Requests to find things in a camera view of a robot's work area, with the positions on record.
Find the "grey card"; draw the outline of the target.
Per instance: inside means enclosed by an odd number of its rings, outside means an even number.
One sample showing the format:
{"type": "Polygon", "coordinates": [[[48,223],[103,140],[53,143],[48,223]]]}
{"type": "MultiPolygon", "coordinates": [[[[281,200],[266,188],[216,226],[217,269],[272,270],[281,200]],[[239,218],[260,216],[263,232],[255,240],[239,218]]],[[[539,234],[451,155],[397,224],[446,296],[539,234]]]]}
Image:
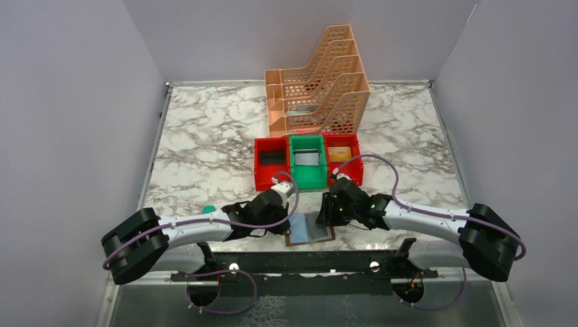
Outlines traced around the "grey card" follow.
{"type": "Polygon", "coordinates": [[[313,224],[307,226],[308,240],[311,242],[331,240],[332,229],[329,226],[313,224]]]}

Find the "brown leather card holder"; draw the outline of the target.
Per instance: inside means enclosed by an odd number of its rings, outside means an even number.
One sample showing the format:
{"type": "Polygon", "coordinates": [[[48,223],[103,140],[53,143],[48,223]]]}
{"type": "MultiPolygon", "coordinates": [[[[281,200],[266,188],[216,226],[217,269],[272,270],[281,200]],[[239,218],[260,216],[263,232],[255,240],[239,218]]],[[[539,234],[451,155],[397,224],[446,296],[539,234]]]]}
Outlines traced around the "brown leather card holder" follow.
{"type": "Polygon", "coordinates": [[[287,247],[335,240],[332,226],[317,224],[319,212],[293,214],[289,219],[290,231],[285,235],[287,247]]]}

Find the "red bin with black card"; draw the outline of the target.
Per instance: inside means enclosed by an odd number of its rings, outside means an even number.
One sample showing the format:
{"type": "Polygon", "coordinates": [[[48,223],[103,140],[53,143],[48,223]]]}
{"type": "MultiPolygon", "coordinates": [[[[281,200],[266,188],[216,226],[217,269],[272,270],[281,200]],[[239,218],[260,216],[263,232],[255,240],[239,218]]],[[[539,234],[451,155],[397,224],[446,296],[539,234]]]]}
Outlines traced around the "red bin with black card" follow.
{"type": "Polygon", "coordinates": [[[254,140],[254,184],[256,191],[264,191],[273,185],[277,172],[290,173],[289,142],[287,138],[256,138],[254,140]],[[260,151],[285,151],[286,164],[263,166],[259,162],[260,151]]]}

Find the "green plastic bin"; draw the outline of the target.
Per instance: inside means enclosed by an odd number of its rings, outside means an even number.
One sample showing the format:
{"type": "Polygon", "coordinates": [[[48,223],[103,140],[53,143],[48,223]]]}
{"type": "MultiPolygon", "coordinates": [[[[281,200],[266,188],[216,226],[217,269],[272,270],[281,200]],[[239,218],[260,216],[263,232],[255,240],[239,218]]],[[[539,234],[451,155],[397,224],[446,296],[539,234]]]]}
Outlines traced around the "green plastic bin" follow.
{"type": "Polygon", "coordinates": [[[289,156],[291,174],[300,189],[324,189],[327,187],[326,152],[322,136],[290,136],[289,156]],[[297,149],[318,149],[320,165],[294,165],[293,151],[297,149]]]}

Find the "red bin with gold card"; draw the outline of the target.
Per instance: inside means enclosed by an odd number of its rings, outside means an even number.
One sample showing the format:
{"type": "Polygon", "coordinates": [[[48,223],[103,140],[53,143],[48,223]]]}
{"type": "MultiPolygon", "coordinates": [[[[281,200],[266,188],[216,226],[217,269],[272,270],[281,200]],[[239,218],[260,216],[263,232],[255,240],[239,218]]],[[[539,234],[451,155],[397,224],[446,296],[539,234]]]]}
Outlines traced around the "red bin with gold card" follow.
{"type": "MultiPolygon", "coordinates": [[[[335,134],[335,135],[323,135],[324,148],[326,152],[326,164],[327,164],[327,187],[333,184],[333,179],[331,175],[334,169],[340,167],[345,161],[360,155],[359,141],[356,134],[335,134]],[[344,159],[333,159],[330,154],[330,150],[335,150],[336,148],[343,148],[345,150],[344,159]]],[[[361,159],[356,159],[352,163],[349,163],[345,168],[342,168],[339,173],[348,175],[353,182],[358,186],[363,184],[363,173],[364,166],[361,159]]]]}

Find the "peach plastic file organizer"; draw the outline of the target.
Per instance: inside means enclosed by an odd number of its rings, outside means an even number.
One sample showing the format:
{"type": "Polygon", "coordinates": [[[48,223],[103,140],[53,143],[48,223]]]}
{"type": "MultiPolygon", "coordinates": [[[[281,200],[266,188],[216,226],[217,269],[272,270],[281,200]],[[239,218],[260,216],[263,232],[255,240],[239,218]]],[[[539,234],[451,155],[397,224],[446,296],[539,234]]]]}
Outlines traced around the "peach plastic file organizer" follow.
{"type": "Polygon", "coordinates": [[[371,93],[350,25],[327,27],[306,66],[264,83],[271,138],[356,134],[371,93]]]}

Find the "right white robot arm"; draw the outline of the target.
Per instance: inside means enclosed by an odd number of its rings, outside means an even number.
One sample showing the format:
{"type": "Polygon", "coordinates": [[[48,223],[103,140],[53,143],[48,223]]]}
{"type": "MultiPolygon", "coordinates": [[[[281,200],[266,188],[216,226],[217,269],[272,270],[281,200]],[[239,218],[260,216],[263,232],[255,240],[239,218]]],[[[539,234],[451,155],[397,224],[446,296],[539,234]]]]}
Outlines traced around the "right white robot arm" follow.
{"type": "Polygon", "coordinates": [[[419,269],[460,267],[497,282],[508,280],[521,238],[493,209],[475,204],[450,210],[372,196],[351,180],[337,179],[322,195],[318,225],[342,226],[355,220],[366,228],[403,230],[435,237],[415,241],[393,259],[395,272],[410,277],[419,269]]]}

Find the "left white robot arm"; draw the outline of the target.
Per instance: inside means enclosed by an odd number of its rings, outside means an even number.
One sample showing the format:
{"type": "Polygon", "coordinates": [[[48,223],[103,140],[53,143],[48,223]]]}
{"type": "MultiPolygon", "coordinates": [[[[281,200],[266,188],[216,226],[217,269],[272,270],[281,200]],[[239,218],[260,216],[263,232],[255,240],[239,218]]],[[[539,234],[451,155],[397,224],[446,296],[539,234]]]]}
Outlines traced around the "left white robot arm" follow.
{"type": "Polygon", "coordinates": [[[296,194],[290,183],[280,183],[249,202],[189,217],[159,216],[153,208],[142,208],[102,237],[103,268],[117,285],[150,271],[184,270],[207,279],[213,274],[214,261],[202,253],[191,258],[191,245],[246,238],[258,229],[283,234],[294,213],[288,200],[296,194]]]}

